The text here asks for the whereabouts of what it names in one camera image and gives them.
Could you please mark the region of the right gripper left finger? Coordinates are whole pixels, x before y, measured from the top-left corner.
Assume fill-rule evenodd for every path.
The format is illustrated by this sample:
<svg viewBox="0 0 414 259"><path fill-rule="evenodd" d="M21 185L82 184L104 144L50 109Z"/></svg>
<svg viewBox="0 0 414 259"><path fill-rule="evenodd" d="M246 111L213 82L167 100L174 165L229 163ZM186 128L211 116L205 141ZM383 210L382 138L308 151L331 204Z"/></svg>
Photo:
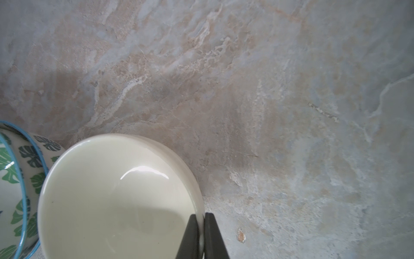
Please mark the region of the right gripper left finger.
<svg viewBox="0 0 414 259"><path fill-rule="evenodd" d="M176 259L198 259L199 258L199 228L195 214L188 220Z"/></svg>

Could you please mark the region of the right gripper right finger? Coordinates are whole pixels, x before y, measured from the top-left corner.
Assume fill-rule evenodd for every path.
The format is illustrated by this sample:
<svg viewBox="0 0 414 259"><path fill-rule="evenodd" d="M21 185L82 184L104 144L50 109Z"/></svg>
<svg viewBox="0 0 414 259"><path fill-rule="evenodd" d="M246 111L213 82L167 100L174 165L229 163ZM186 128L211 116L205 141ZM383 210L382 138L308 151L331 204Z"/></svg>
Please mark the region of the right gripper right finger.
<svg viewBox="0 0 414 259"><path fill-rule="evenodd" d="M204 258L229 259L216 218L212 213L206 213L204 219Z"/></svg>

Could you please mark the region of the cream bowl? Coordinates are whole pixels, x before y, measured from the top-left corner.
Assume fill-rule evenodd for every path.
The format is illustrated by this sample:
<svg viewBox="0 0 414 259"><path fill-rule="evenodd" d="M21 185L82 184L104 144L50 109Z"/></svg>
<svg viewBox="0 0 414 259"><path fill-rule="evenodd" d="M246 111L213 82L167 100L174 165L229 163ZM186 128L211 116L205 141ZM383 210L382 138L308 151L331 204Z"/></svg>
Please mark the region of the cream bowl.
<svg viewBox="0 0 414 259"><path fill-rule="evenodd" d="M103 134L69 148L50 169L38 206L47 259L173 259L204 203L186 163L139 136Z"/></svg>

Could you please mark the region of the green leaf bowl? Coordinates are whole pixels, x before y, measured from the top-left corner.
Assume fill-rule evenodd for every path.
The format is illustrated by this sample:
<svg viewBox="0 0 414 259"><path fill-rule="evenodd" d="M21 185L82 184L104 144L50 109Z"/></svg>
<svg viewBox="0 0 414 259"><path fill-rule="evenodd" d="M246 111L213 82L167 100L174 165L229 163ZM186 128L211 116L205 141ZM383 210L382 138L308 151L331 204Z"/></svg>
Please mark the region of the green leaf bowl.
<svg viewBox="0 0 414 259"><path fill-rule="evenodd" d="M1 122L1 258L29 259L40 246L40 193L64 152L49 138Z"/></svg>

